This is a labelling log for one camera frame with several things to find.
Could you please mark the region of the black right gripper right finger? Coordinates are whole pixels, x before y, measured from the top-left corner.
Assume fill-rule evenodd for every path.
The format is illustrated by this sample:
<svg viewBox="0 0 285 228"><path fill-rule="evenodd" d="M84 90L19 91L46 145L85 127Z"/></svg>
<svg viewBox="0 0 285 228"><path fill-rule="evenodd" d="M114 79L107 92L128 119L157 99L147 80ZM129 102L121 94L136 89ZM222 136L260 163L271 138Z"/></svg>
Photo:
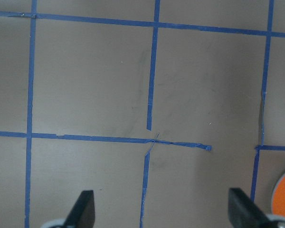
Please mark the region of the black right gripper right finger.
<svg viewBox="0 0 285 228"><path fill-rule="evenodd" d="M271 221L240 188L228 190L228 219L234 228L269 228Z"/></svg>

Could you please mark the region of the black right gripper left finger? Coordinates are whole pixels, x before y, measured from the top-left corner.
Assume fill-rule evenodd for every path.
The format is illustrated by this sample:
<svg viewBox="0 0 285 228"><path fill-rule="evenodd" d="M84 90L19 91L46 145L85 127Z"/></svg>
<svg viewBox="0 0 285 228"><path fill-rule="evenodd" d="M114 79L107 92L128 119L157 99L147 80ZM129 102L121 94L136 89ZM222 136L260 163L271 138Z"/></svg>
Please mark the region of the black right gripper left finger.
<svg viewBox="0 0 285 228"><path fill-rule="evenodd" d="M84 190L80 193L63 228L93 228L95 224L95 199L93 190Z"/></svg>

